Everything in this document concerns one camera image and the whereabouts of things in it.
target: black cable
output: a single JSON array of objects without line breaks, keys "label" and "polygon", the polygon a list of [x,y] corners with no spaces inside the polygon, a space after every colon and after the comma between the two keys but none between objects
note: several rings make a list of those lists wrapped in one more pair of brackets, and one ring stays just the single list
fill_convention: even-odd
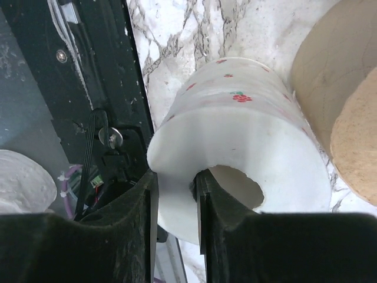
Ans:
[{"label": "black cable", "polygon": [[108,128],[108,118],[106,111],[103,109],[94,109],[89,116],[87,145],[85,148],[84,164],[82,165],[82,173],[80,180],[80,189],[78,191],[77,204],[76,204],[76,219],[81,218],[84,211],[85,196],[89,182],[90,164],[92,159],[94,131],[95,131],[95,119],[99,116],[102,120],[102,126],[104,128],[104,143],[105,146],[110,148],[110,134]]}]

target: cork surface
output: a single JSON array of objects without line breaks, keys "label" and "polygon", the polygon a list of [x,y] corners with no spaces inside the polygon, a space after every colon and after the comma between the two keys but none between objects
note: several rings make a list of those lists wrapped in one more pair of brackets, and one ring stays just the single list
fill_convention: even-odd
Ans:
[{"label": "cork surface", "polygon": [[341,178],[377,205],[377,68],[347,99],[335,121],[330,149]]}]

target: screw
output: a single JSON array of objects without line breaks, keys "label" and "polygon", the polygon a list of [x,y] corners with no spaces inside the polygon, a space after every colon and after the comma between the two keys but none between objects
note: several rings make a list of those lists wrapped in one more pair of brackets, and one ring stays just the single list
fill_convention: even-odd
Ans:
[{"label": "screw", "polygon": [[66,63],[68,61],[68,57],[67,57],[66,53],[62,49],[59,49],[57,51],[57,60],[60,63]]}]

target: marble surface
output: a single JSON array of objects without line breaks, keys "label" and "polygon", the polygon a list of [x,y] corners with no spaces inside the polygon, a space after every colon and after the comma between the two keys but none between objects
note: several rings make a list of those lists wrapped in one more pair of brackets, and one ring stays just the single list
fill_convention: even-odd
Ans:
[{"label": "marble surface", "polygon": [[[154,127],[192,73],[221,57],[260,61],[290,88],[290,69],[301,42],[338,1],[127,0]],[[377,208],[353,194],[321,154],[332,184],[330,211],[377,215]],[[199,248],[184,242],[181,248],[188,281],[205,282]]]}]

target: silver screw head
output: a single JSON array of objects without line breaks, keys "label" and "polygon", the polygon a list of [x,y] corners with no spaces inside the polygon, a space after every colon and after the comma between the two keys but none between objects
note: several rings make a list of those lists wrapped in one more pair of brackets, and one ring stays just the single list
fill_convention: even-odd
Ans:
[{"label": "silver screw head", "polygon": [[62,49],[59,49],[57,51],[57,60],[60,63],[66,63],[68,61],[68,57],[67,57],[66,53]]}]

